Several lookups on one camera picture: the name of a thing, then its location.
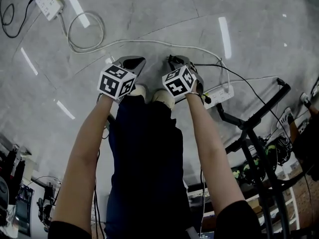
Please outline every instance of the concrete floor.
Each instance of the concrete floor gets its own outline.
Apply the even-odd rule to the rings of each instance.
[[[15,18],[8,32],[16,32],[29,0],[3,0],[2,10],[15,5]],[[63,17],[68,26],[75,16],[69,0]],[[294,114],[301,111],[298,98],[309,93],[319,73],[319,0],[79,0],[84,11],[95,11],[105,23],[105,43],[118,39],[156,39],[176,44],[194,45],[221,57],[224,45],[218,19],[226,17],[232,55],[223,59],[226,66],[245,78],[279,76],[292,90],[280,102],[277,116],[286,106]],[[73,38],[80,45],[92,44],[99,37],[97,26],[83,29],[76,22]],[[26,23],[16,39],[0,31],[0,131],[10,140],[25,145],[35,162],[34,176],[62,178],[76,134],[90,110],[97,91],[98,76],[104,60],[127,55],[146,57],[147,64],[139,82],[147,84],[150,96],[161,86],[163,59],[170,54],[188,56],[194,63],[215,63],[215,58],[199,51],[168,48],[158,44],[118,45],[87,55],[73,54],[62,34],[57,19],[49,22],[32,3]],[[23,48],[38,75],[22,55]],[[209,89],[226,81],[218,68],[199,68]],[[251,82],[266,101],[279,87],[274,79]],[[224,109],[247,119],[258,108],[245,83],[234,83],[235,97],[223,103]],[[75,119],[57,105],[60,101]],[[116,105],[112,108],[116,114]],[[239,134],[234,126],[222,122],[215,109],[212,117],[218,122],[225,145]],[[173,111],[184,138],[184,179],[187,184],[199,181],[199,160],[192,121],[186,102]],[[275,119],[264,117],[256,128],[266,136],[275,129]],[[231,153],[229,161],[236,165],[243,160]],[[101,145],[97,181],[100,194],[111,189],[113,158],[106,140]]]

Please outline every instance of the black stand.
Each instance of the black stand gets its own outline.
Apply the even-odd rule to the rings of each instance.
[[[267,204],[267,197],[273,195],[276,199],[279,213],[281,215],[283,238],[288,239],[290,238],[289,220],[287,215],[285,199],[282,191],[293,186],[299,179],[301,179],[304,176],[304,173],[301,173],[300,175],[288,181],[279,180],[274,170],[272,169],[269,160],[266,157],[262,144],[260,143],[258,137],[256,136],[253,130],[254,127],[256,127],[261,122],[261,118],[265,116],[290,91],[291,88],[288,84],[284,83],[280,79],[277,79],[277,82],[279,85],[283,87],[247,121],[243,121],[230,114],[225,113],[221,104],[217,105],[217,110],[223,121],[236,125],[242,130],[240,138],[236,140],[234,143],[232,143],[230,146],[228,146],[226,148],[226,152],[227,154],[233,151],[236,152],[240,148],[244,151],[244,154],[252,171],[253,179],[256,183],[257,191],[261,199],[261,204],[263,207],[265,217],[267,238],[274,238],[271,216]],[[257,155],[265,168],[266,174],[268,175],[269,182],[272,186],[272,190],[266,189],[260,177],[258,176],[257,168],[248,148],[250,145],[254,145],[256,149]]]

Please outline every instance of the electrical outlet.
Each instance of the electrical outlet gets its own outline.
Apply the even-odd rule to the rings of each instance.
[[[208,93],[205,93],[208,97],[211,98],[210,104],[204,103],[205,108],[209,109],[209,108],[215,106],[216,104],[222,103],[222,102],[232,98],[234,96],[234,88],[233,88],[233,86],[230,85],[228,92],[226,92],[227,87],[228,87],[228,84],[224,85],[224,87],[222,86],[222,87],[214,89]]]
[[[63,8],[60,0],[35,0],[35,2],[49,21],[55,18]]]

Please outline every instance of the forearm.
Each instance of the forearm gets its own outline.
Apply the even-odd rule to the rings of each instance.
[[[188,94],[186,98],[193,119],[200,164],[215,213],[219,214],[228,205],[244,200],[244,197],[232,174],[215,122],[198,96]]]
[[[91,233],[91,206],[97,154],[113,100],[104,95],[85,119],[75,140],[56,202],[53,220]]]

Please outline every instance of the navy trousers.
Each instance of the navy trousers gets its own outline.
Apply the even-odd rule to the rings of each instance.
[[[114,157],[108,238],[170,238],[191,227],[183,184],[183,139],[161,102],[126,96],[110,126]]]

